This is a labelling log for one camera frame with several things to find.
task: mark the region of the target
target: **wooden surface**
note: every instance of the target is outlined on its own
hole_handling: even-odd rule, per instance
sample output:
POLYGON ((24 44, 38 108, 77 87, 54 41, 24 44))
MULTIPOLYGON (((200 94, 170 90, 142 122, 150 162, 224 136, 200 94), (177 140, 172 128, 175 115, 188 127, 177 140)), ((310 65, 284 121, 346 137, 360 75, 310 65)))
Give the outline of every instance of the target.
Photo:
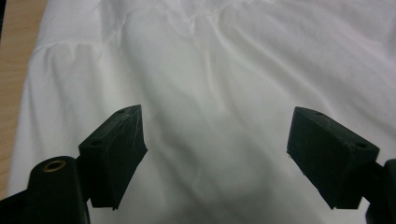
POLYGON ((8 172, 27 64, 47 0, 7 0, 0 43, 0 199, 8 172))

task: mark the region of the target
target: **white fabric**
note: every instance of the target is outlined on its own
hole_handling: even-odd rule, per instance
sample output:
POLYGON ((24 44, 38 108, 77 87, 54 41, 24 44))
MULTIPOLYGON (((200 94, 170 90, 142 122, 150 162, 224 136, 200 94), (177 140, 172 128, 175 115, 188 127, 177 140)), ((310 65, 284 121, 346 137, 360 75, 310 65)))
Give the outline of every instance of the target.
POLYGON ((49 0, 26 78, 10 194, 114 111, 148 154, 99 223, 365 223, 286 153, 295 106, 396 158, 394 0, 49 0))

